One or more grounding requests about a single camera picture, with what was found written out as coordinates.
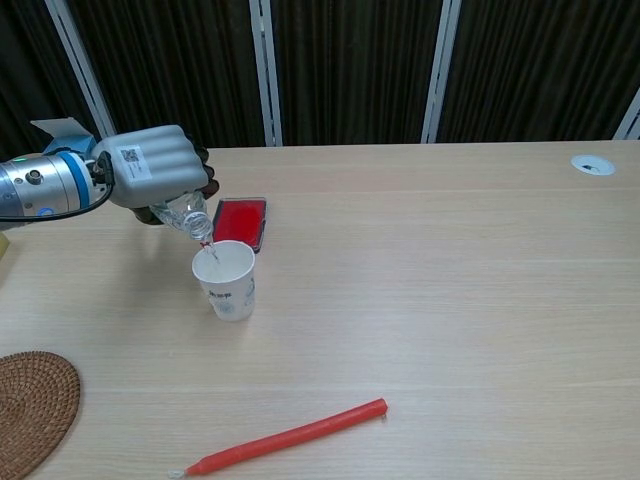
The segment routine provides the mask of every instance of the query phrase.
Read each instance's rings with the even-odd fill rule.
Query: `paper cup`
[[[193,257],[193,274],[220,320],[244,320],[255,305],[256,256],[247,244],[234,240],[216,242],[214,247],[220,263],[210,253],[200,250]]]

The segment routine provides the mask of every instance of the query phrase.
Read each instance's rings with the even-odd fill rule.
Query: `blue ring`
[[[78,189],[78,198],[80,199],[80,208],[85,208],[89,206],[89,185],[87,185],[87,181],[82,174],[82,170],[73,159],[71,154],[67,152],[60,152],[58,156],[67,164],[69,167],[69,171],[73,176],[73,180],[76,182],[76,187]]]

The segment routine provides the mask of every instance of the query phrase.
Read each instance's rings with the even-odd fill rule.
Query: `round rattan mat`
[[[0,358],[0,480],[24,478],[60,443],[80,403],[80,378],[53,353]]]

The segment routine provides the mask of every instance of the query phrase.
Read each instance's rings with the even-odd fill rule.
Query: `qr code label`
[[[136,182],[149,180],[151,178],[149,164],[145,160],[142,149],[138,145],[124,146],[118,150],[122,157],[122,169],[130,181]]]

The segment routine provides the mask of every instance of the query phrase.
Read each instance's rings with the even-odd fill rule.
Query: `cable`
[[[107,191],[104,193],[104,195],[102,197],[100,197],[99,200],[95,201],[94,203],[92,203],[91,205],[89,205],[87,207],[79,208],[79,209],[73,210],[71,212],[56,213],[54,215],[43,215],[42,217],[34,217],[34,216],[27,216],[27,217],[0,217],[0,222],[7,222],[7,223],[37,223],[37,222],[51,222],[53,220],[62,220],[64,218],[76,217],[78,215],[82,215],[84,213],[89,213],[89,212],[95,210],[100,205],[104,204],[107,200],[109,200],[109,197],[111,196],[112,193],[113,193],[113,185],[107,184]]]

